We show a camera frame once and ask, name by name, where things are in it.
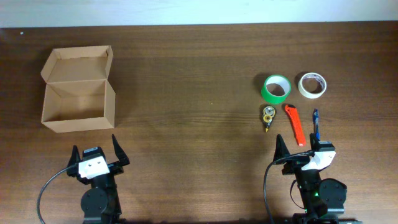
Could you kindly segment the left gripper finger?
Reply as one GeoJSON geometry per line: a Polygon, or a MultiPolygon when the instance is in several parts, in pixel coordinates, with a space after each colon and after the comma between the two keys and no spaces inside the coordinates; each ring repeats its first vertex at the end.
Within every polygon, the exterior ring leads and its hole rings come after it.
{"type": "Polygon", "coordinates": [[[113,141],[113,146],[114,146],[114,151],[115,155],[118,158],[119,162],[121,164],[129,164],[129,158],[122,149],[122,147],[119,145],[116,136],[112,134],[112,141],[113,141]]]}
{"type": "Polygon", "coordinates": [[[78,147],[76,145],[73,146],[72,154],[70,160],[68,162],[69,167],[76,167],[80,163],[80,153],[78,152],[78,147]]]}

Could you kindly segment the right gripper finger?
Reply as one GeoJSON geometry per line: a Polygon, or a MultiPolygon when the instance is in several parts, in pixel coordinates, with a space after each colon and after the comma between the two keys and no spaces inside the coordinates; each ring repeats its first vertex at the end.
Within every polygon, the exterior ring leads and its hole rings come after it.
{"type": "Polygon", "coordinates": [[[312,151],[318,151],[318,138],[315,133],[310,134],[310,145],[312,151]]]}
{"type": "Polygon", "coordinates": [[[274,153],[274,162],[285,162],[286,157],[290,156],[290,152],[285,145],[283,137],[281,134],[278,134],[276,137],[276,147],[274,153]]]}

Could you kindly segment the orange utility knife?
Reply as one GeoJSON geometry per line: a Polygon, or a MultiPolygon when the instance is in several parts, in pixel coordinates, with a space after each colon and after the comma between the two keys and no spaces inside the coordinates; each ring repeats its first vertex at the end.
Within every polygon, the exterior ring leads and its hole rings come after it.
{"type": "Polygon", "coordinates": [[[294,130],[294,136],[299,146],[306,145],[305,136],[303,133],[300,117],[297,108],[294,105],[285,105],[284,110],[290,119],[294,130]]]}

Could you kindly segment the yellow black correction tape dispenser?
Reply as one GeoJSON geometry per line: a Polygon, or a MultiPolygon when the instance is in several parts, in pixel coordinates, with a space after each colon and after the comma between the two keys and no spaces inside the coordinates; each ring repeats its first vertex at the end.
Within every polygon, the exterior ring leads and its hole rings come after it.
{"type": "Polygon", "coordinates": [[[270,129],[270,126],[276,116],[277,110],[275,107],[271,105],[267,105],[262,110],[261,121],[264,126],[264,130],[267,133],[270,129]]]}

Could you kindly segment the beige masking tape roll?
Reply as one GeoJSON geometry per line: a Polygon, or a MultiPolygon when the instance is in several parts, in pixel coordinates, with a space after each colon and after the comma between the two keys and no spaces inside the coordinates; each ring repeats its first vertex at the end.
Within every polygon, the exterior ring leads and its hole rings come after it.
{"type": "Polygon", "coordinates": [[[327,82],[320,74],[314,73],[314,72],[309,72],[309,73],[304,74],[301,77],[297,86],[298,86],[299,92],[304,97],[309,98],[309,99],[316,99],[316,98],[321,97],[324,94],[324,92],[326,92],[327,82]],[[317,81],[318,84],[320,85],[321,90],[317,93],[309,92],[307,89],[305,89],[305,87],[303,85],[304,80],[306,80],[306,79],[314,79],[315,81],[317,81]]]}

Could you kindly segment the brown cardboard box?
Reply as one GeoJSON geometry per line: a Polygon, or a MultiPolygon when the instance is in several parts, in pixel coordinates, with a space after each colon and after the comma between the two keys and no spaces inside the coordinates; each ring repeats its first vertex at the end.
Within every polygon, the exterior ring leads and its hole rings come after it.
{"type": "Polygon", "coordinates": [[[40,73],[46,82],[41,123],[56,133],[114,128],[112,61],[109,45],[53,49],[40,73]]]}

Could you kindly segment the green tape roll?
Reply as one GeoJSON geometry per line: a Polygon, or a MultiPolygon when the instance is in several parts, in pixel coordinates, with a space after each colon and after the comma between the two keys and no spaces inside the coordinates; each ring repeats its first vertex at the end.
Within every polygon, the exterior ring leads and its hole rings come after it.
{"type": "Polygon", "coordinates": [[[269,77],[266,78],[266,80],[264,81],[264,84],[262,86],[262,89],[261,89],[261,95],[266,102],[268,102],[270,104],[278,105],[278,104],[281,104],[284,102],[284,100],[290,94],[291,89],[292,89],[292,85],[286,77],[284,77],[282,75],[275,74],[275,75],[270,75],[269,77]],[[277,95],[271,93],[267,89],[267,85],[271,85],[271,84],[279,85],[283,89],[284,94],[277,96],[277,95]]]}

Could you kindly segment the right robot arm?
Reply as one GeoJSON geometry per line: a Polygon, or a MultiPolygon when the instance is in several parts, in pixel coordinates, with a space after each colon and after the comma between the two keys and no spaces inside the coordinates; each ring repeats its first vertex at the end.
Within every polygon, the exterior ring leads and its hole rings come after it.
{"type": "Polygon", "coordinates": [[[347,186],[336,179],[322,179],[320,172],[334,159],[335,147],[330,141],[321,141],[310,135],[311,150],[291,154],[282,136],[276,137],[273,163],[283,165],[284,175],[294,175],[300,192],[304,213],[295,213],[293,223],[338,223],[345,212],[347,186]]]}

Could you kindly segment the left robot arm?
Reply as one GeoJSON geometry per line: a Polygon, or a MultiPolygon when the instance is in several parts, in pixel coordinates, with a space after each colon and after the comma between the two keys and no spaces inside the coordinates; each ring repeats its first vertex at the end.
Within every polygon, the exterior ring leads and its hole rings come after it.
{"type": "Polygon", "coordinates": [[[118,160],[108,164],[101,147],[86,149],[83,154],[73,146],[68,161],[67,175],[90,185],[81,198],[84,223],[116,224],[123,223],[115,176],[124,172],[123,167],[130,164],[129,158],[112,136],[114,152],[118,160]]]}

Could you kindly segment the blue pen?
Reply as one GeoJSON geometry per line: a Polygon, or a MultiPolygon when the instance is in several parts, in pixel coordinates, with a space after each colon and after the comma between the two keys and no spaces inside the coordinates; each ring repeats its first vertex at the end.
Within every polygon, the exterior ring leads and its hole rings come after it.
{"type": "Polygon", "coordinates": [[[314,125],[314,134],[318,140],[320,140],[320,132],[319,132],[319,112],[317,109],[314,109],[313,112],[313,125],[314,125]]]}

